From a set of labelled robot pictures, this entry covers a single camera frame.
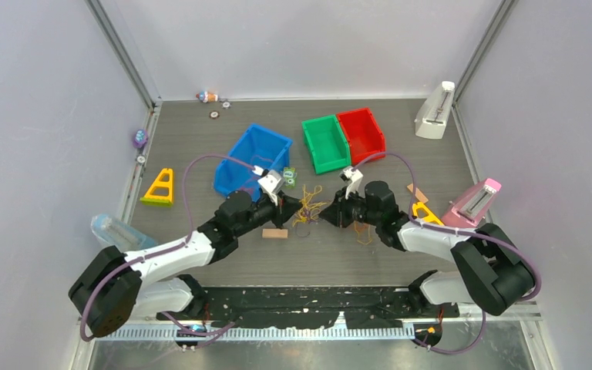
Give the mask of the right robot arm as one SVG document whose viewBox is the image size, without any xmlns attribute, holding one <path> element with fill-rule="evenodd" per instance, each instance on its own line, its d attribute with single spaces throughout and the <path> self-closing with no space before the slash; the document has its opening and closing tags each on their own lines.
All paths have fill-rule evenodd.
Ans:
<svg viewBox="0 0 592 370">
<path fill-rule="evenodd" d="M 536 286 L 529 263 L 504 247 L 510 239 L 500 227 L 453 230 L 424 224 L 399 208 L 381 180 L 368 183 L 364 194 L 342 188 L 319 216 L 339 228 L 354 222 L 373 226 L 387 247 L 453 262 L 455 271 L 429 271 L 409 285 L 409 306 L 419 316 L 429 316 L 446 303 L 476 304 L 498 316 Z"/>
</svg>

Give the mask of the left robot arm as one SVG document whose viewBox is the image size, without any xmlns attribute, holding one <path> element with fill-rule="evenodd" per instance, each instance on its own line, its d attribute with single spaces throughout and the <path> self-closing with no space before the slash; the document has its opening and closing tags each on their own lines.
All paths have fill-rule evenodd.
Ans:
<svg viewBox="0 0 592 370">
<path fill-rule="evenodd" d="M 69 289 L 69 300 L 81 315 L 84 341 L 118 330 L 134 315 L 180 312 L 199 318 L 206 307 L 200 285 L 185 271 L 226 258 L 241 236 L 271 222 L 283 227 L 302 207 L 280 191 L 252 200 L 235 191 L 212 218 L 187 236 L 141 251 L 104 247 Z"/>
</svg>

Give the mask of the wooden block centre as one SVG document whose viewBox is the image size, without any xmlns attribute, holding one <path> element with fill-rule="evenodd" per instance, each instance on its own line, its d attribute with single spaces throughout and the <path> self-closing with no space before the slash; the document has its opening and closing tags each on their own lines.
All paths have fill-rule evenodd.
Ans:
<svg viewBox="0 0 592 370">
<path fill-rule="evenodd" d="M 288 230 L 286 229 L 263 229 L 262 237 L 264 239 L 287 239 Z"/>
</svg>

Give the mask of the wooden block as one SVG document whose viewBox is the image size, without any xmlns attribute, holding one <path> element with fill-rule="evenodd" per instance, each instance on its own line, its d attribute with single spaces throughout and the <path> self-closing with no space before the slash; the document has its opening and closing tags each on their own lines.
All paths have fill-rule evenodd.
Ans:
<svg viewBox="0 0 592 370">
<path fill-rule="evenodd" d="M 411 183 L 406 187 L 411 194 L 413 194 L 416 200 L 422 204 L 426 204 L 429 201 L 429 198 L 418 188 L 414 188 L 414 185 Z"/>
<path fill-rule="evenodd" d="M 263 229 L 262 237 L 264 239 L 287 239 L 288 230 L 286 229 Z"/>
</svg>

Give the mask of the green owl tile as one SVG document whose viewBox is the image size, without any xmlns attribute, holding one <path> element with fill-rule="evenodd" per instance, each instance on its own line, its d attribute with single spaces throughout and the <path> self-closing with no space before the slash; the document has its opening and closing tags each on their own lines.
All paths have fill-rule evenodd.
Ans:
<svg viewBox="0 0 592 370">
<path fill-rule="evenodd" d="M 287 188 L 294 188 L 296 185 L 297 176 L 298 173 L 294 167 L 286 166 L 282 171 L 284 186 Z"/>
</svg>

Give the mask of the blue plastic bin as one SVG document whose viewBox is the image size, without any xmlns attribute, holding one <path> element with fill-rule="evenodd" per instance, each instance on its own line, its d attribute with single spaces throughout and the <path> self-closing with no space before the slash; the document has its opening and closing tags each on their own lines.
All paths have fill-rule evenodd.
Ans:
<svg viewBox="0 0 592 370">
<path fill-rule="evenodd" d="M 264 126 L 252 123 L 228 153 L 252 166 L 281 172 L 290 166 L 290 148 L 293 140 Z M 214 189 L 222 196 L 243 190 L 256 201 L 261 195 L 257 176 L 252 170 L 229 160 L 222 160 L 214 175 Z"/>
</svg>

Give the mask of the green plastic bin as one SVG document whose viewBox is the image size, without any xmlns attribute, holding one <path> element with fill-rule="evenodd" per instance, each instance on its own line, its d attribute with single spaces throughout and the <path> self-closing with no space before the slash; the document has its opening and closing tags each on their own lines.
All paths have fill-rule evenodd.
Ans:
<svg viewBox="0 0 592 370">
<path fill-rule="evenodd" d="M 350 147 L 336 115 L 305 120 L 301 126 L 317 175 L 351 165 Z"/>
</svg>

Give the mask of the wooden block right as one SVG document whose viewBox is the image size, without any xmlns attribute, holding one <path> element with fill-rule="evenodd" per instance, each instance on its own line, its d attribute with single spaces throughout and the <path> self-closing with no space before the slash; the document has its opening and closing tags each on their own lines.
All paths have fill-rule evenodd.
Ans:
<svg viewBox="0 0 592 370">
<path fill-rule="evenodd" d="M 422 204 L 426 204 L 429 201 L 429 198 L 418 188 L 414 188 L 414 185 L 411 183 L 406 187 L 411 194 L 413 194 L 416 200 Z"/>
</svg>

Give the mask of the yellow triangle toy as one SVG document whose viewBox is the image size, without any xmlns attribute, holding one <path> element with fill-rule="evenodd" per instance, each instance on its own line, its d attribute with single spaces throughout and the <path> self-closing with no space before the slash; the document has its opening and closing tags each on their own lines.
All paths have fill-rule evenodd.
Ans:
<svg viewBox="0 0 592 370">
<path fill-rule="evenodd" d="M 412 205 L 412 215 L 426 223 L 444 226 L 444 223 L 423 202 L 419 201 Z"/>
<path fill-rule="evenodd" d="M 140 198 L 140 202 L 150 206 L 172 207 L 174 203 L 173 169 L 163 168 Z"/>
</svg>

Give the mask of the pink metronome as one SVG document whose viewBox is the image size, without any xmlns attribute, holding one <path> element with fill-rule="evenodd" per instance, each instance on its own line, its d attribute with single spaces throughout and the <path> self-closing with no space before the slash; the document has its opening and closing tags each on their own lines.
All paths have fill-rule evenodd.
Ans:
<svg viewBox="0 0 592 370">
<path fill-rule="evenodd" d="M 477 227 L 496 199 L 501 186 L 492 178 L 479 181 L 450 204 L 441 221 L 449 227 Z"/>
</svg>

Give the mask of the yellow triangle toy left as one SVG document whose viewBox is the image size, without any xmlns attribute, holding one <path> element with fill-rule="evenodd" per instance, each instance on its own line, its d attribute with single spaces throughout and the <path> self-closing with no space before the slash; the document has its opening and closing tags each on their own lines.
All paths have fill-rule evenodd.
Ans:
<svg viewBox="0 0 592 370">
<path fill-rule="evenodd" d="M 163 168 L 140 198 L 140 202 L 150 206 L 172 207 L 174 203 L 173 169 Z"/>
</svg>

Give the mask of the small figurine toy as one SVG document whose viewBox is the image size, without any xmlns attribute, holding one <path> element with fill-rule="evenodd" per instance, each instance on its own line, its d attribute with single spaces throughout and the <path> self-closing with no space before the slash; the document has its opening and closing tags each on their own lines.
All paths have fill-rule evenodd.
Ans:
<svg viewBox="0 0 592 370">
<path fill-rule="evenodd" d="M 214 92 L 201 91 L 195 95 L 201 103 L 214 103 L 219 101 L 219 96 Z"/>
</svg>

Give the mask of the purple round toy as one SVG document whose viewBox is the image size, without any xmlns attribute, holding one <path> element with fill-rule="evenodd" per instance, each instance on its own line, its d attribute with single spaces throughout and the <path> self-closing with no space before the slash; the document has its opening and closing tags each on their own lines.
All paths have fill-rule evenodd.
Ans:
<svg viewBox="0 0 592 370">
<path fill-rule="evenodd" d="M 144 129 L 138 129 L 135 134 L 133 135 L 133 146 L 141 150 L 148 142 L 148 133 Z"/>
</svg>

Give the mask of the clear plastic bottle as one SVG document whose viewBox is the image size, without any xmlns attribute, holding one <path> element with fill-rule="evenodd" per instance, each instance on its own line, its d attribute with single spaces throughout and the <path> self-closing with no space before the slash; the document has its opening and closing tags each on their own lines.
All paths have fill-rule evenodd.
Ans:
<svg viewBox="0 0 592 370">
<path fill-rule="evenodd" d="M 90 229 L 102 247 L 115 246 L 122 252 L 141 251 L 159 245 L 152 237 L 108 214 L 94 216 Z"/>
</svg>

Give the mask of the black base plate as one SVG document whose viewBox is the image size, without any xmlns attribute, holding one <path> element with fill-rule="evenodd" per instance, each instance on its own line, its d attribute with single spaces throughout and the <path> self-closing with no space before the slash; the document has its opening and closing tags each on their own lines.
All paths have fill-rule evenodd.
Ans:
<svg viewBox="0 0 592 370">
<path fill-rule="evenodd" d="M 396 328 L 405 319 L 458 318 L 455 304 L 419 304 L 406 288 L 209 287 L 196 312 L 173 312 L 181 321 L 209 321 L 215 328 L 330 328 L 340 315 L 350 329 Z"/>
</svg>

